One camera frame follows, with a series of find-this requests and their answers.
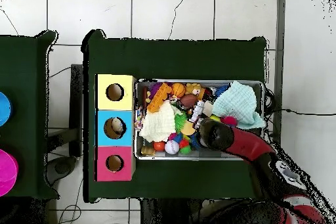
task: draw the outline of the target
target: table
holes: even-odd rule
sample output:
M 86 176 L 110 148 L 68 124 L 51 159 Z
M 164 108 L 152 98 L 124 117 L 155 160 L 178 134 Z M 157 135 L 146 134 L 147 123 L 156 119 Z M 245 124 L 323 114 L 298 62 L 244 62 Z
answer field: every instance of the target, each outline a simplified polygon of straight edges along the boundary
M 18 161 L 16 184 L 6 196 L 56 198 L 45 182 L 47 161 L 46 54 L 56 32 L 37 37 L 0 36 L 0 91 L 12 102 L 13 114 L 0 127 L 0 148 Z
M 132 181 L 95 182 L 95 74 L 135 78 L 245 79 L 264 82 L 263 37 L 251 41 L 106 39 L 90 31 L 84 53 L 84 183 L 86 202 L 95 198 L 255 197 L 250 166 L 234 161 L 137 160 Z

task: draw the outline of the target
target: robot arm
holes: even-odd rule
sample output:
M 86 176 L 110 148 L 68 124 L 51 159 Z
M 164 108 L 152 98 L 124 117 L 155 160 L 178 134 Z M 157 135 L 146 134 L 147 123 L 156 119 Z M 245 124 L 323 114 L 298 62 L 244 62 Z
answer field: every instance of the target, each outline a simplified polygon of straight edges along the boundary
M 324 218 L 307 194 L 305 184 L 265 140 L 254 133 L 208 118 L 201 122 L 199 133 L 208 148 L 235 154 L 254 166 L 269 198 L 286 213 L 283 215 L 284 220 L 279 222 L 325 224 Z

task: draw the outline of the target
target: yellow box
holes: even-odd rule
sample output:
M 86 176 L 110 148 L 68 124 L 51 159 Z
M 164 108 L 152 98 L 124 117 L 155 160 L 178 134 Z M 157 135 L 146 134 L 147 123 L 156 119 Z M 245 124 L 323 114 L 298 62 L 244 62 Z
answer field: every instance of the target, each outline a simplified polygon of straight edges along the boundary
M 132 111 L 134 81 L 133 76 L 98 74 L 96 84 L 98 109 Z M 121 98 L 119 99 L 117 92 L 120 90 Z

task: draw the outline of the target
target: shape sorter box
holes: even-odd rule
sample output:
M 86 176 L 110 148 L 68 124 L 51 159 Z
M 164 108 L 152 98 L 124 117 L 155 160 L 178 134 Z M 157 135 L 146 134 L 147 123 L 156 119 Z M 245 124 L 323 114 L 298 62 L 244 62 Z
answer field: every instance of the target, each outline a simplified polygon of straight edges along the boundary
M 134 109 L 134 82 L 133 76 L 115 75 L 115 74 L 97 74 L 97 106 L 99 110 L 124 110 L 132 111 Z M 121 98 L 112 101 L 108 98 L 108 88 L 117 84 L 122 91 Z
M 134 139 L 134 77 L 97 74 L 95 110 L 97 125 L 95 180 L 96 181 L 130 181 L 135 171 L 135 157 L 133 148 Z M 121 97 L 112 99 L 110 86 L 118 85 Z M 112 125 L 117 118 L 123 125 L 123 131 L 116 132 Z M 116 170 L 109 169 L 109 157 L 117 158 L 121 167 Z
M 130 181 L 135 171 L 135 157 L 131 146 L 99 146 L 96 161 L 97 181 Z M 110 171 L 106 165 L 110 156 L 118 156 L 122 159 L 120 171 Z

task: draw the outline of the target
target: blue box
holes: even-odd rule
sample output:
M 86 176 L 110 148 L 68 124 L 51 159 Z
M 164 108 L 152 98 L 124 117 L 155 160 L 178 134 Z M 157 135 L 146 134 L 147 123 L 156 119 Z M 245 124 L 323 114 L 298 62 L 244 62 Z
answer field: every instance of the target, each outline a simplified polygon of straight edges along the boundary
M 125 125 L 126 131 L 118 139 L 111 139 L 104 132 L 105 122 L 110 118 L 119 118 Z M 132 111 L 98 111 L 98 146 L 132 146 L 133 145 L 133 113 Z

